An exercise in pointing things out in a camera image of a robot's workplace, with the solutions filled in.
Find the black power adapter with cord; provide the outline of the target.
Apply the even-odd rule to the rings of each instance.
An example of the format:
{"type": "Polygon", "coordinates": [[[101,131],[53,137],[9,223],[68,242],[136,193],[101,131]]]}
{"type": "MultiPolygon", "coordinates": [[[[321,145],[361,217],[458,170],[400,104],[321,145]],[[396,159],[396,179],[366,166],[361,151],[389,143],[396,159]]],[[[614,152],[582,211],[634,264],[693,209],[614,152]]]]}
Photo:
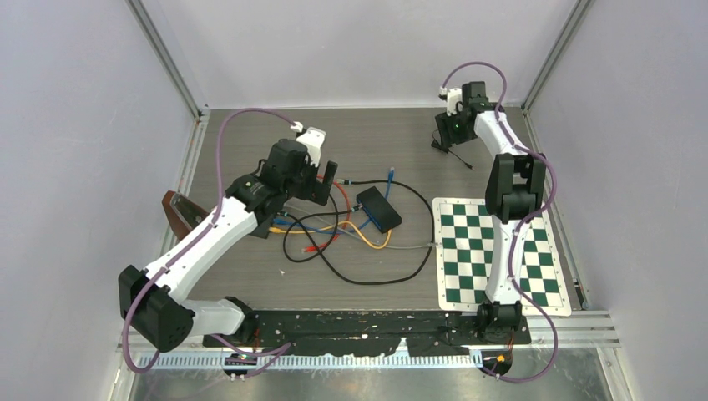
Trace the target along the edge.
{"type": "Polygon", "coordinates": [[[434,149],[440,150],[440,151],[442,151],[443,153],[445,153],[445,154],[447,154],[447,155],[452,155],[452,156],[454,156],[454,157],[455,157],[456,159],[458,159],[467,169],[474,170],[474,166],[473,166],[471,163],[469,163],[469,162],[467,162],[466,160],[464,160],[461,156],[459,156],[458,154],[456,154],[455,152],[453,152],[453,151],[450,150],[449,148],[444,148],[444,147],[442,146],[442,143],[440,142],[440,140],[436,138],[436,136],[435,136],[436,133],[438,133],[437,130],[434,130],[434,131],[431,133],[431,137],[432,137],[431,146],[432,146],[434,149]]]}

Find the black switch with blue ports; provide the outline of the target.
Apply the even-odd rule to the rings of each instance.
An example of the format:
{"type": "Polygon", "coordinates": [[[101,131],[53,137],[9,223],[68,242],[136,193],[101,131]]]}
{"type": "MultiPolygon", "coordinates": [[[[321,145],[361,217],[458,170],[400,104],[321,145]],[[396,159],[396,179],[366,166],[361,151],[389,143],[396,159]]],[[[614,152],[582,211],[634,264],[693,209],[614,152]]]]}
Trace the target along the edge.
{"type": "Polygon", "coordinates": [[[402,217],[375,186],[358,193],[356,200],[382,234],[402,224],[402,217]]]}

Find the plain black network switch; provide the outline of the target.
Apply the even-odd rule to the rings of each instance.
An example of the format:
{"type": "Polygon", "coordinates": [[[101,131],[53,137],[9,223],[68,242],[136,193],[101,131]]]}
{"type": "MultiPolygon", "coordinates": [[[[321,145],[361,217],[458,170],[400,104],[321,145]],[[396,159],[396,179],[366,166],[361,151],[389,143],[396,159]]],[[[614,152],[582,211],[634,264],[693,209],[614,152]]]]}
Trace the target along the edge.
{"type": "Polygon", "coordinates": [[[271,233],[270,228],[273,225],[273,220],[278,216],[278,213],[269,214],[258,220],[257,227],[250,233],[250,236],[267,239],[271,233]]]}

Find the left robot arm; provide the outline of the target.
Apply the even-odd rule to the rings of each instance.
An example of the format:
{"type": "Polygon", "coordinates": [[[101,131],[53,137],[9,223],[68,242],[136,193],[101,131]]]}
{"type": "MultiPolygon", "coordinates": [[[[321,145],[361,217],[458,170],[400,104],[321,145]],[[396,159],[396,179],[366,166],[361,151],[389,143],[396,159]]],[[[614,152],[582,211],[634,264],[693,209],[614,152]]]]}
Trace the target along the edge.
{"type": "Polygon", "coordinates": [[[194,335],[224,334],[237,346],[249,344],[256,325],[246,317],[243,302],[195,301],[188,296],[237,241],[248,235],[266,237],[288,200],[327,203],[337,164],[328,162],[323,180],[318,180],[325,137],[310,130],[294,140],[279,140],[260,171],[236,179],[216,208],[175,247],[143,269],[123,269],[118,290],[125,323],[160,353],[194,335]]]}

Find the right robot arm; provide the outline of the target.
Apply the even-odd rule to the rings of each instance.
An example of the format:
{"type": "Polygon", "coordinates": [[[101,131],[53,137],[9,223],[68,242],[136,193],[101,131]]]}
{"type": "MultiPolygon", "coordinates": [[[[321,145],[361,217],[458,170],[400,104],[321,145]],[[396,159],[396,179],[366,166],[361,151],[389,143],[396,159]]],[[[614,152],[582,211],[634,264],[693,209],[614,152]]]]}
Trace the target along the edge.
{"type": "Polygon", "coordinates": [[[479,138],[493,158],[484,196],[493,225],[492,266],[474,332],[488,343],[497,343],[522,327],[523,290],[518,275],[530,221],[543,203],[546,166],[508,126],[501,105],[488,99],[484,82],[441,87],[438,96],[445,110],[435,118],[436,146],[449,152],[453,145],[479,138]]]}

